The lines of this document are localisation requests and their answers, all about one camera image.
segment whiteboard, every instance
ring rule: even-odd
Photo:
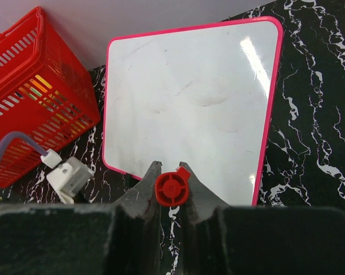
[[[105,165],[142,178],[187,162],[230,205],[255,204],[282,36],[261,17],[113,39]]]

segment red cap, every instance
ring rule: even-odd
[[[180,167],[177,172],[161,174],[154,185],[156,198],[165,207],[178,206],[186,202],[189,197],[190,172]]]

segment cable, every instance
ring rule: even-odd
[[[3,154],[5,153],[8,145],[11,143],[13,139],[20,138],[24,140],[26,143],[28,143],[31,147],[33,147],[36,151],[38,151],[41,155],[46,156],[48,152],[45,151],[44,148],[42,148],[39,144],[37,144],[36,141],[34,141],[29,136],[25,135],[22,132],[10,132],[7,135],[3,137],[3,139],[0,141],[0,162],[3,157]]]

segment white connector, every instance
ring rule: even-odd
[[[74,204],[73,198],[92,175],[91,169],[72,156],[48,173],[46,179],[63,203]]]
[[[61,163],[62,158],[54,150],[48,149],[46,152],[46,156],[40,156],[40,159],[43,162],[43,164],[53,169],[55,166]]]

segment black marble surface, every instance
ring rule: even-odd
[[[259,204],[345,211],[345,0],[278,0],[230,19],[263,15],[281,22],[284,43]],[[105,67],[90,73],[103,113]],[[92,203],[113,202],[128,189],[124,176],[104,166],[101,141],[102,122],[61,152],[95,172],[82,191]],[[0,190],[0,202],[56,202],[45,179],[48,172],[40,166]],[[178,213],[177,207],[162,215],[163,274],[181,270]]]

